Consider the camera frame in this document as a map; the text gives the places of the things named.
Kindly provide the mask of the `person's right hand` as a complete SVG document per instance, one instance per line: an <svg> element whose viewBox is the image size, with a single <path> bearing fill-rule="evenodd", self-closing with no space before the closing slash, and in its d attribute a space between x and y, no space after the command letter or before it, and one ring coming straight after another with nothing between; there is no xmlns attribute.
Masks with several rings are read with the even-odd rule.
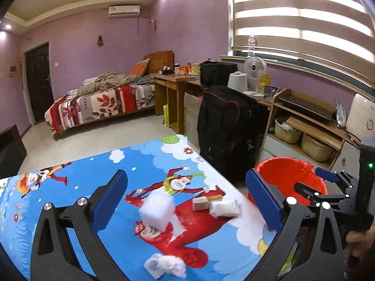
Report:
<svg viewBox="0 0 375 281"><path fill-rule="evenodd" d="M346 235L346 242L352 244L352 255L357 258L364 258L367 251L374 243L375 229L372 226L369 230L363 232L351 231Z"/></svg>

